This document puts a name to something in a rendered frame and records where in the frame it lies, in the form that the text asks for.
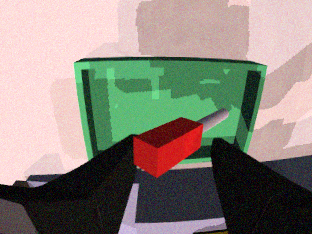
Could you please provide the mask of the green tray floor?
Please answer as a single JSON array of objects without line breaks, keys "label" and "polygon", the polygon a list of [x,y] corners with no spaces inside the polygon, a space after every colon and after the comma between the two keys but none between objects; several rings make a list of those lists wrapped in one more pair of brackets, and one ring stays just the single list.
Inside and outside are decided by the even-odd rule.
[{"label": "green tray floor", "polygon": [[247,70],[209,68],[88,69],[97,148],[184,117],[197,121],[228,109],[229,116],[201,134],[200,145],[235,141]]}]

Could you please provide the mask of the grey sloped ramp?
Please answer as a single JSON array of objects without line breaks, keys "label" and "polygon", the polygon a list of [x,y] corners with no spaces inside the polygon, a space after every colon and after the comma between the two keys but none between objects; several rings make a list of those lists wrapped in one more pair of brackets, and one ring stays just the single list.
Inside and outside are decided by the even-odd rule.
[{"label": "grey sloped ramp", "polygon": [[[263,164],[312,192],[312,156]],[[15,181],[12,185],[36,188],[63,174],[31,174],[27,181]],[[193,234],[228,229],[217,193],[212,166],[169,169],[157,178],[136,168],[117,234]]]}]

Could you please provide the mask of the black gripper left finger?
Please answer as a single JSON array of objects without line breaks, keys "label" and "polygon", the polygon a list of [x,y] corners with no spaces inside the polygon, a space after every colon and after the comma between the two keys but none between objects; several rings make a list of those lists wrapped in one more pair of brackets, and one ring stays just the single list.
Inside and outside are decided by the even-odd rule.
[{"label": "black gripper left finger", "polygon": [[0,184],[0,234],[117,234],[133,182],[133,137],[36,188]]}]

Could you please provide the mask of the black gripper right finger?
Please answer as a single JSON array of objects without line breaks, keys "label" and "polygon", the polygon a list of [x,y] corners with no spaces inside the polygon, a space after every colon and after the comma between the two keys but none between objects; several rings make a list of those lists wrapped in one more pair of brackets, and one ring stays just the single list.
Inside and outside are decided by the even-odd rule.
[{"label": "black gripper right finger", "polygon": [[221,137],[211,164],[228,234],[312,234],[312,192]]}]

